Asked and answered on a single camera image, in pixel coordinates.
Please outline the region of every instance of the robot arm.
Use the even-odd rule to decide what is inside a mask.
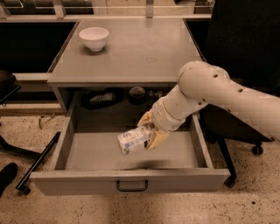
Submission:
[[[159,130],[149,149],[159,146],[166,133],[207,104],[225,109],[272,141],[280,141],[280,98],[237,84],[220,67],[194,61],[181,67],[178,85],[140,120],[138,125],[154,123]]]

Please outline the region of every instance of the bowl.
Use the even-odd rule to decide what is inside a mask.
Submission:
[[[103,49],[107,43],[109,31],[102,27],[90,27],[80,31],[79,37],[83,44],[89,50],[98,52]]]

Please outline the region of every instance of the terrazzo floor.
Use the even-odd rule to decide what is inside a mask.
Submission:
[[[17,147],[41,152],[61,130],[64,116],[1,117],[0,135]],[[1,224],[71,223],[280,223],[280,146],[264,143],[256,157],[252,145],[227,141],[238,179],[233,188],[218,192],[141,194],[119,196],[45,196],[31,182],[31,192],[15,189],[32,160],[0,150],[0,169],[10,162],[18,165],[16,179],[0,198]],[[213,163],[224,166],[217,144],[209,144]],[[38,168],[47,170],[52,153]]]

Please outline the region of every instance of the black handle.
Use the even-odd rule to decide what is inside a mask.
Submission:
[[[121,188],[121,181],[116,181],[116,189],[123,193],[131,193],[131,192],[144,192],[148,189],[148,180],[145,180],[145,186],[143,188]]]

